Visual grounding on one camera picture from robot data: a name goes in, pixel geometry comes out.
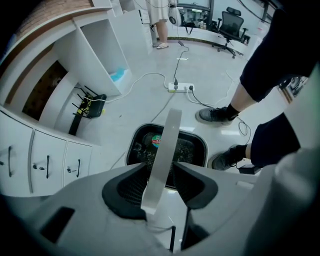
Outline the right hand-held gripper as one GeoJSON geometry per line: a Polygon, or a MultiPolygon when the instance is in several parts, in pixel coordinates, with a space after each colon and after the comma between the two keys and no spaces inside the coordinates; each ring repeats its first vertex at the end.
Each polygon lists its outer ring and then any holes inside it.
{"type": "Polygon", "coordinates": [[[266,202],[246,243],[248,256],[320,254],[320,65],[285,111],[300,149],[275,166],[266,202]]]}

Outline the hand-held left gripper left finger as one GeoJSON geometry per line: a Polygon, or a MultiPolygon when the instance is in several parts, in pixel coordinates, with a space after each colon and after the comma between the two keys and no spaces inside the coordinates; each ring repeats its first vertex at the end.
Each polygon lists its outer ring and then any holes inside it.
{"type": "Polygon", "coordinates": [[[141,204],[150,173],[146,163],[139,163],[109,180],[101,192],[105,205],[123,219],[145,221],[146,212],[141,204]]]}

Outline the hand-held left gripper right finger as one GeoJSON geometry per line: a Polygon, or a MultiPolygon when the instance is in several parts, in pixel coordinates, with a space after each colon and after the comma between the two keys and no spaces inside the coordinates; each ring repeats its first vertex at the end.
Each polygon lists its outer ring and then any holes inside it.
{"type": "Polygon", "coordinates": [[[217,195],[218,184],[189,167],[173,163],[173,183],[188,209],[205,208],[217,195]]]}

